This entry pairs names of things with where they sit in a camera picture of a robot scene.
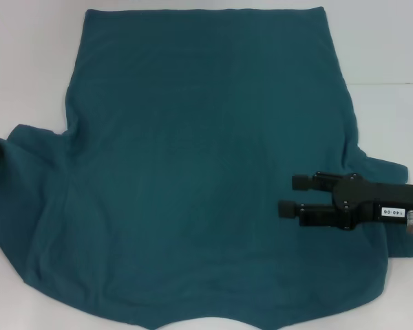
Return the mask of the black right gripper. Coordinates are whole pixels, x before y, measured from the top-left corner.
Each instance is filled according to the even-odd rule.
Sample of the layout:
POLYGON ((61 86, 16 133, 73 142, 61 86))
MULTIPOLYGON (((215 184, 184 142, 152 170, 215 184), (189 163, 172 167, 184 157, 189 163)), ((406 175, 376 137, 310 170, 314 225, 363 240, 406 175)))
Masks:
POLYGON ((330 204, 303 204, 280 200, 278 215, 298 219, 303 227, 353 230, 360 223, 395 223, 413 230, 413 185, 368 181, 356 174, 316 172, 293 175, 293 190, 332 191, 330 204))

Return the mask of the blue teal shirt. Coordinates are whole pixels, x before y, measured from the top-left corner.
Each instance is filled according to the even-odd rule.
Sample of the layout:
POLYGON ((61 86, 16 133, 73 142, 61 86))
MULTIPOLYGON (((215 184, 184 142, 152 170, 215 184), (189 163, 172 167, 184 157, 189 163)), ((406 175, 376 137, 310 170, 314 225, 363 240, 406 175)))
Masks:
POLYGON ((368 157, 323 8, 85 14, 67 129, 0 139, 0 248, 23 282, 155 330, 219 317, 261 330, 364 305, 396 224, 303 228, 296 173, 404 184, 368 157))

